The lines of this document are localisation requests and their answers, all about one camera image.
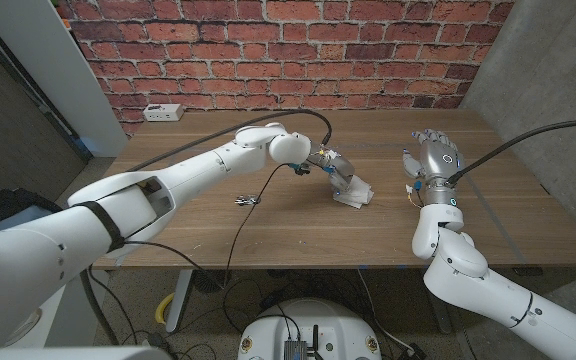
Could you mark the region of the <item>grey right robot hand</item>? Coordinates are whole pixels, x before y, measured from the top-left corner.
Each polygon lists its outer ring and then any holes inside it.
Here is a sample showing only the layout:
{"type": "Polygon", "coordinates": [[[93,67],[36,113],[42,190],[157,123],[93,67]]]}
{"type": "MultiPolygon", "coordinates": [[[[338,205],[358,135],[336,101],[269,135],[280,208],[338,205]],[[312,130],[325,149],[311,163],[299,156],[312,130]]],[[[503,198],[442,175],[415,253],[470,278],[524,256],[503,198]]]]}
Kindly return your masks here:
{"type": "Polygon", "coordinates": [[[406,174],[414,179],[423,179],[425,204],[457,205],[456,190],[446,184],[448,179],[461,169],[462,154],[448,136],[433,129],[413,132],[421,149],[416,160],[404,150],[403,166],[406,174]]]}

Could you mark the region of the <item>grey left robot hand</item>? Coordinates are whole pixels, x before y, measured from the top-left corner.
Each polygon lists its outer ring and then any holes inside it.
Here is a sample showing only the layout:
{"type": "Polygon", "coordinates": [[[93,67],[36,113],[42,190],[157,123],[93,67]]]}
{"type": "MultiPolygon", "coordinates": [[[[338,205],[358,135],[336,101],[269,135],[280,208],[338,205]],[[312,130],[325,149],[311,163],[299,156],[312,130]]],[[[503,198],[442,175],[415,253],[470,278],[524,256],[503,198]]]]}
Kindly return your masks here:
{"type": "Polygon", "coordinates": [[[340,153],[325,147],[312,148],[307,160],[328,174],[331,185],[337,192],[348,191],[355,168],[340,153]]]}

